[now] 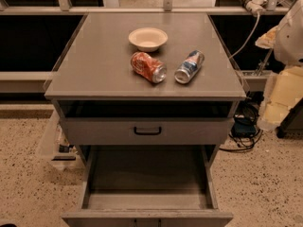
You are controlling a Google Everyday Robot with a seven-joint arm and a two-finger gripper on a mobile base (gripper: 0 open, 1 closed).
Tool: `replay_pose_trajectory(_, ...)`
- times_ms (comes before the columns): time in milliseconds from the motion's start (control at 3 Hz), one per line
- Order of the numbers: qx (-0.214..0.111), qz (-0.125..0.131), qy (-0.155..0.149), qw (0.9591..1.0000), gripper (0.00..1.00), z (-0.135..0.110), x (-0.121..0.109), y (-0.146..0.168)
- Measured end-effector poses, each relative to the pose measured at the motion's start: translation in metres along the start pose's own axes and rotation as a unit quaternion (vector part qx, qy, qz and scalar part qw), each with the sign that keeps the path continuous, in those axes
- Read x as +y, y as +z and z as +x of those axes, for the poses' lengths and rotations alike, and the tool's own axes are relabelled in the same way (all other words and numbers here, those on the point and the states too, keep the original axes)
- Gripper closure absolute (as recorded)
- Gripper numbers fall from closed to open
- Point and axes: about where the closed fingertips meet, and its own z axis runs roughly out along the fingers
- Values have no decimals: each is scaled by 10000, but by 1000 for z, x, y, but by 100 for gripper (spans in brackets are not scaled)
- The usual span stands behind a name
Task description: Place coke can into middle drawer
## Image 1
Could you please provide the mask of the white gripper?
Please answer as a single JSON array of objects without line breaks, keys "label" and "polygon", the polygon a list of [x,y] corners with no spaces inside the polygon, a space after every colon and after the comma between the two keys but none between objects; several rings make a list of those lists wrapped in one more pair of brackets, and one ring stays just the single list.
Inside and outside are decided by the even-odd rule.
[{"label": "white gripper", "polygon": [[264,99],[258,110],[257,126],[264,131],[276,129],[283,138],[289,132],[303,131],[303,68],[287,66],[271,75],[265,84]]}]

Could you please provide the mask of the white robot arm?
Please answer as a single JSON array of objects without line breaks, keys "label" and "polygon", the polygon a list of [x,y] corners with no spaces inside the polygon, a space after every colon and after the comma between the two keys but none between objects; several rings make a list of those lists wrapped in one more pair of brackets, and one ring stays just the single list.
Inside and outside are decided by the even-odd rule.
[{"label": "white robot arm", "polygon": [[258,127],[285,136],[283,122],[295,116],[303,99],[303,0],[297,0],[279,24],[257,39],[255,45],[272,48],[285,67],[266,81],[260,104]]}]

